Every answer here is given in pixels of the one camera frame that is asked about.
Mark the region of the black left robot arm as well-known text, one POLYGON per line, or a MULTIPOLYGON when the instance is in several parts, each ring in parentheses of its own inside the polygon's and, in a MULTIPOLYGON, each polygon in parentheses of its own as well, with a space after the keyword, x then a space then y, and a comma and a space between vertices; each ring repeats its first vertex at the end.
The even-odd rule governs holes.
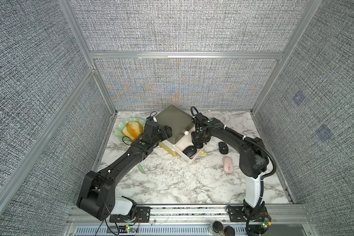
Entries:
POLYGON ((145 123, 143 133, 128 150, 106 168, 88 172, 83 180, 76 206, 97 218, 106 219, 117 204, 116 187, 137 164, 145 160, 159 143, 172 137, 172 128, 155 121, 145 123))

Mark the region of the grey three-drawer storage box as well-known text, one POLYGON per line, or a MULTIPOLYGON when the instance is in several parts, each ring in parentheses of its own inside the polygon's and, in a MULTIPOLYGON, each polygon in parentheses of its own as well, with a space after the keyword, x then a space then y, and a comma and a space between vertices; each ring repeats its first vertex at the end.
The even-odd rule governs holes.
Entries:
POLYGON ((163 141, 160 146, 172 156, 180 156, 187 163, 192 164, 201 152, 205 150, 206 145, 202 149, 198 149, 192 159, 183 154, 183 150, 193 145, 191 133, 195 131, 195 125, 192 116, 174 105, 168 106, 166 109, 156 115, 157 122, 162 126, 169 126, 172 129, 172 137, 163 141))

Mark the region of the pink computer mouse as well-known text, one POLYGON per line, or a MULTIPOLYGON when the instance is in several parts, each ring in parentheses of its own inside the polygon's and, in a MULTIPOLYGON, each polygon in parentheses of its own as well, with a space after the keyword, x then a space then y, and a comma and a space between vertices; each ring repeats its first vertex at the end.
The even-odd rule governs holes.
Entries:
POLYGON ((223 161, 223 169, 225 173, 231 174, 234 171, 234 164, 232 158, 228 156, 224 156, 222 158, 223 161))

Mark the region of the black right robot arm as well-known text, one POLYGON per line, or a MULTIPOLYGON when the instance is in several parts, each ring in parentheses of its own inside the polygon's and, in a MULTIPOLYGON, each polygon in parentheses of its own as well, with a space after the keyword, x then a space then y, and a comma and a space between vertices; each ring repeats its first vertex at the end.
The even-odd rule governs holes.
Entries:
POLYGON ((276 173, 274 157, 265 150, 262 139, 242 135, 216 118, 209 119, 194 106, 190 107, 190 112, 195 126, 191 138, 196 148, 216 137, 239 153, 239 168, 247 176, 242 211, 246 219, 245 231, 249 236, 263 235, 271 225, 264 202, 264 179, 276 173))

